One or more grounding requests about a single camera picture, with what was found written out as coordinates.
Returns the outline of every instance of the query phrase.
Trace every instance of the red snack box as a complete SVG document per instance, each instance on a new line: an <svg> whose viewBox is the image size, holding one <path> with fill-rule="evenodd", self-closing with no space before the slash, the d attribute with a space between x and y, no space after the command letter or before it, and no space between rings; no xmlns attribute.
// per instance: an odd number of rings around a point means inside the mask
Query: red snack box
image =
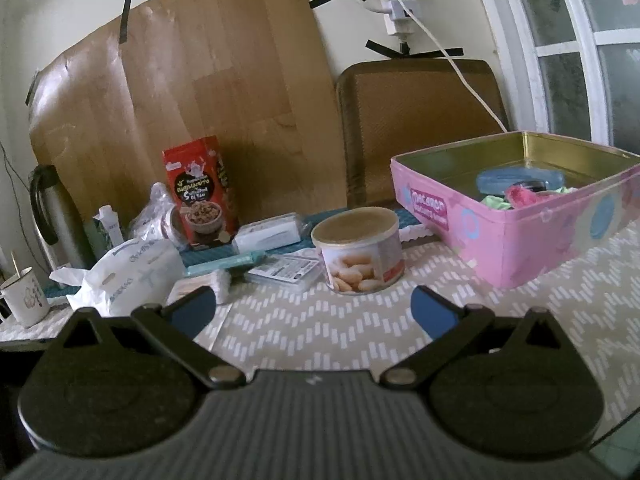
<svg viewBox="0 0 640 480"><path fill-rule="evenodd" d="M162 160L191 246L228 243L238 218L216 137L204 137L162 152Z"/></svg>

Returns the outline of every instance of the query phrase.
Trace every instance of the white plastic bag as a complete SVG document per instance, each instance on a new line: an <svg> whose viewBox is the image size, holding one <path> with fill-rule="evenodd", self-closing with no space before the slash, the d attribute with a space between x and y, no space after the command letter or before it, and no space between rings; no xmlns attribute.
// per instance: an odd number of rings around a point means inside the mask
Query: white plastic bag
<svg viewBox="0 0 640 480"><path fill-rule="evenodd" d="M134 238L107 252L91 270L63 267L50 278L81 287L66 297L72 309L92 306L103 317L117 317L144 303L163 304L183 276L180 253L169 240Z"/></svg>

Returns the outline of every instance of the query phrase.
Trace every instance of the power strip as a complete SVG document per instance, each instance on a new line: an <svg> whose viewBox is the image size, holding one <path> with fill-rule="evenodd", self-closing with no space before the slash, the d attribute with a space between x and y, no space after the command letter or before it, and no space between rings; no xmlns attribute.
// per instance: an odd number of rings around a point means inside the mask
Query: power strip
<svg viewBox="0 0 640 480"><path fill-rule="evenodd" d="M415 32L414 21L404 12L398 0L380 0L383 9L391 10L385 14L386 33L390 36L404 36ZM420 15L420 5L416 0L404 0L404 4L416 16Z"/></svg>

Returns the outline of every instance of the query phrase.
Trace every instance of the plastic bag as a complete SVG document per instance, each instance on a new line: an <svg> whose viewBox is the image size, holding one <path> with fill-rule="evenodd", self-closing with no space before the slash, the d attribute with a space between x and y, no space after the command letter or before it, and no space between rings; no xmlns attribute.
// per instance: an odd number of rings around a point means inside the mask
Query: plastic bag
<svg viewBox="0 0 640 480"><path fill-rule="evenodd" d="M129 239L170 240L182 251L189 246L187 238L174 225L175 202L162 182L151 186L149 202L129 224Z"/></svg>
<svg viewBox="0 0 640 480"><path fill-rule="evenodd" d="M49 277L80 286L66 297L72 309L92 306L103 317L117 317L145 303L163 304L183 275L182 258L169 240L136 238L108 251L91 270L62 267Z"/></svg>

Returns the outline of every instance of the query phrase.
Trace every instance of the bottle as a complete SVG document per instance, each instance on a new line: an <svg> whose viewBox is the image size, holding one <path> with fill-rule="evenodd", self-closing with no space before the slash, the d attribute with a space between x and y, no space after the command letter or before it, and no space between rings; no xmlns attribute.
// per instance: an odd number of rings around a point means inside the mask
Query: bottle
<svg viewBox="0 0 640 480"><path fill-rule="evenodd" d="M105 250L109 251L124 243L120 222L118 222L118 213L110 205L103 205L94 219L95 227L100 234Z"/></svg>
<svg viewBox="0 0 640 480"><path fill-rule="evenodd" d="M60 182L55 166L37 166L31 172L29 196L36 236L49 269L91 269L94 252L78 208Z"/></svg>

